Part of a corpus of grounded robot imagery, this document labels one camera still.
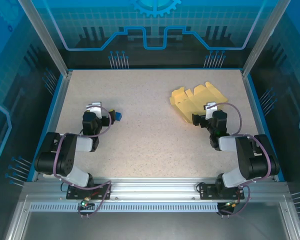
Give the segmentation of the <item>yellow paper box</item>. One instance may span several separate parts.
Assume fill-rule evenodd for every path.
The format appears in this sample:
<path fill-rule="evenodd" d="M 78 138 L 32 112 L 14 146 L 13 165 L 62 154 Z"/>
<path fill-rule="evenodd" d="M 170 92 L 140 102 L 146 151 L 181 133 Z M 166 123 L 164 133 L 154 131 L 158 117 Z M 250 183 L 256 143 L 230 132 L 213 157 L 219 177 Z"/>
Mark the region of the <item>yellow paper box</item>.
<path fill-rule="evenodd" d="M 169 98 L 171 106 L 187 122 L 193 123 L 192 114 L 205 115 L 207 103 L 223 103 L 228 99 L 210 82 L 199 84 L 193 91 L 184 87 L 173 90 Z"/>

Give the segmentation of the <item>blue printed clear panel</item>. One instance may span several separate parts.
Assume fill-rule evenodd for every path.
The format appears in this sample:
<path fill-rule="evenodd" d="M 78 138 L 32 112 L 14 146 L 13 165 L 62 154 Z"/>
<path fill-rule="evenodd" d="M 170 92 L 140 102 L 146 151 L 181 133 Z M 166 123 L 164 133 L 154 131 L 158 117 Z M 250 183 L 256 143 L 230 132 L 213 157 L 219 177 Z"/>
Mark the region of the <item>blue printed clear panel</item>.
<path fill-rule="evenodd" d="M 278 0 L 32 0 L 70 69 L 240 69 Z"/>

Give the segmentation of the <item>aluminium side rail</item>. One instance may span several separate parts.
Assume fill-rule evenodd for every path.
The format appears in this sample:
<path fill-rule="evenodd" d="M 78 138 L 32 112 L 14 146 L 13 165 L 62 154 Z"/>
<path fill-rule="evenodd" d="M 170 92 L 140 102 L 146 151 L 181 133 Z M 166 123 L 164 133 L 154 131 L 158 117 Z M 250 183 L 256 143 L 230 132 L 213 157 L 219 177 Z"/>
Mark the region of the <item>aluminium side rail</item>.
<path fill-rule="evenodd" d="M 266 123 L 264 113 L 262 111 L 261 103 L 259 101 L 259 97 L 257 95 L 257 91 L 256 91 L 255 85 L 253 83 L 252 77 L 250 74 L 248 74 L 247 76 L 243 76 L 242 80 L 243 80 L 243 83 L 245 86 L 245 90 L 246 90 L 246 94 L 247 94 L 247 97 L 249 100 L 250 108 L 251 108 L 251 111 L 252 111 L 252 114 L 254 117 L 257 132 L 259 134 L 265 134 L 268 137 L 270 145 L 276 156 L 277 155 L 276 150 L 273 145 L 273 141 L 271 139 L 271 135 L 270 135 L 267 123 Z"/>
<path fill-rule="evenodd" d="M 44 126 L 41 132 L 41 136 L 34 154 L 33 163 L 30 167 L 30 171 L 27 177 L 27 182 L 34 182 L 37 179 L 38 172 L 35 171 L 34 163 L 35 159 L 40 151 L 41 145 L 44 141 L 46 133 L 48 132 L 55 132 L 58 126 L 60 114 L 62 111 L 62 107 L 64 104 L 64 100 L 67 94 L 68 85 L 72 76 L 72 70 L 68 72 L 67 76 L 60 76 L 57 86 L 55 88 L 51 104 L 44 122 Z"/>

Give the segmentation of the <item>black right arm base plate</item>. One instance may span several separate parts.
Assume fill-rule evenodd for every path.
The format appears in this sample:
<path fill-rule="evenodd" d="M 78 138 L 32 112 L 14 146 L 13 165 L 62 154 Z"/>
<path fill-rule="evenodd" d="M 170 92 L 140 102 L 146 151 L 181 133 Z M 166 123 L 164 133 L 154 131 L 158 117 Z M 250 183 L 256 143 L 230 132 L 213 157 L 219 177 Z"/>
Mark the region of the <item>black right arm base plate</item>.
<path fill-rule="evenodd" d="M 243 190 L 238 187 L 218 189 L 215 183 L 200 182 L 195 187 L 201 200 L 244 200 Z"/>

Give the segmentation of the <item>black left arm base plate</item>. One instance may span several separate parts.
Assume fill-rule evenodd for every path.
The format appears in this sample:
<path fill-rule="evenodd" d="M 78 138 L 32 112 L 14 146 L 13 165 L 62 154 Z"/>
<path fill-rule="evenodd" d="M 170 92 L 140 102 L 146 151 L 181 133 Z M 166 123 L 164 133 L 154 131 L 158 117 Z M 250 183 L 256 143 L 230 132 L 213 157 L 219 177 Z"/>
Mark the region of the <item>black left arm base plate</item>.
<path fill-rule="evenodd" d="M 93 190 L 83 190 L 74 186 L 68 186 L 66 199 L 67 200 L 83 200 L 84 198 L 90 198 L 91 200 L 102 200 L 109 184 Z"/>

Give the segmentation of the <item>aluminium mounting rail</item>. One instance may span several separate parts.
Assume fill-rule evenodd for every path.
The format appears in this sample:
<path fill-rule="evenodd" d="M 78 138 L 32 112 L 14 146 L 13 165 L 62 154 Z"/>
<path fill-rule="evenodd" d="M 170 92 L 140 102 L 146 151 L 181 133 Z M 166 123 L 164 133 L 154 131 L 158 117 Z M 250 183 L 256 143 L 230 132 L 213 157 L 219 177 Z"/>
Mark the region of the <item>aluminium mounting rail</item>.
<path fill-rule="evenodd" d="M 199 183 L 213 184 L 213 177 L 113 177 L 110 201 L 112 202 L 198 202 Z M 251 201 L 283 202 L 290 200 L 286 182 L 267 179 L 249 184 Z M 26 182 L 20 201 L 64 202 L 67 186 L 56 179 L 39 179 Z"/>

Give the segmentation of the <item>aluminium frame post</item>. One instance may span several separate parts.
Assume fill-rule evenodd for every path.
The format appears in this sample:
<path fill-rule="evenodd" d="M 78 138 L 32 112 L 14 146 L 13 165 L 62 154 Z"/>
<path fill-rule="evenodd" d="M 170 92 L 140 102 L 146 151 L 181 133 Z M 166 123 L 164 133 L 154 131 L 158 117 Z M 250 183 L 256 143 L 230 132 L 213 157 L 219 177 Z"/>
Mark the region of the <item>aluminium frame post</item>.
<path fill-rule="evenodd" d="M 252 51 L 250 52 L 242 68 L 241 73 L 243 78 L 248 77 L 250 71 L 252 70 L 253 66 L 258 60 L 268 40 L 272 36 L 275 28 L 277 27 L 290 2 L 291 0 L 278 0 L 276 6 L 274 7 L 271 15 L 269 16 L 262 32 L 260 33 L 254 47 L 252 48 Z"/>
<path fill-rule="evenodd" d="M 40 14 L 32 3 L 32 0 L 18 0 L 18 2 L 38 34 L 43 45 L 45 46 L 57 69 L 63 77 L 67 78 L 70 73 L 69 69 L 67 68 Z"/>

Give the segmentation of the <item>grey metal tray frame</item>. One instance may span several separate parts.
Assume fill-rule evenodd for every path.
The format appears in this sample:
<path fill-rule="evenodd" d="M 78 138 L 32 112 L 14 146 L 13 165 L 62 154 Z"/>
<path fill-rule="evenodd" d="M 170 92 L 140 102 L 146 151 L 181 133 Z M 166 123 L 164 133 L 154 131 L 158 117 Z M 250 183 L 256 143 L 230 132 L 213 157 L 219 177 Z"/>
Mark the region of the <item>grey metal tray frame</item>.
<path fill-rule="evenodd" d="M 0 208 L 0 240 L 300 240 L 278 205 L 250 203 L 226 217 L 194 212 L 110 212 L 81 219 L 70 212 L 27 212 L 13 223 L 16 207 Z"/>

